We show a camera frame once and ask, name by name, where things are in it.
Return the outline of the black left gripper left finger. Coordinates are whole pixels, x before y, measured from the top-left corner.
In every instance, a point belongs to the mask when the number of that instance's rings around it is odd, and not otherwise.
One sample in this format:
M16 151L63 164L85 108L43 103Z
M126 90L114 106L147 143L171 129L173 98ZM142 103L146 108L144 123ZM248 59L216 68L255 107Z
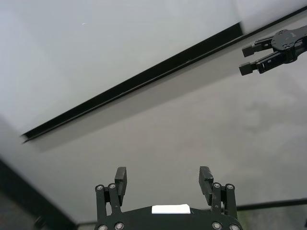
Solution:
M118 167L113 183L107 187L99 184L95 187L97 216L107 216L106 204L111 205L112 214L121 213L123 198L127 187L127 168Z

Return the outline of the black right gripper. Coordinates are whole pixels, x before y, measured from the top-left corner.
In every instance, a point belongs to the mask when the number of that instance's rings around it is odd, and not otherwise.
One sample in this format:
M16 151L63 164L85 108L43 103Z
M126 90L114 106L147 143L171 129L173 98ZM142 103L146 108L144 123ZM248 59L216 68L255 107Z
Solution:
M307 51L307 26L285 29L277 32L273 38L256 40L254 44L242 48L242 53L244 57L248 57L270 48L273 48L274 53L240 65L241 75L251 74L255 70L262 74L282 64L296 61L300 54Z

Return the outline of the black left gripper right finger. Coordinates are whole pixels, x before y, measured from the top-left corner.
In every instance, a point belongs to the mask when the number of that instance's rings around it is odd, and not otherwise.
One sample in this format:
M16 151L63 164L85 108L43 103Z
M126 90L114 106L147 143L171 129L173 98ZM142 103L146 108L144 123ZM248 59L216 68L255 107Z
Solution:
M233 184L221 185L214 182L213 175L207 166L201 166L199 185L211 212L215 214L236 215L236 196Z

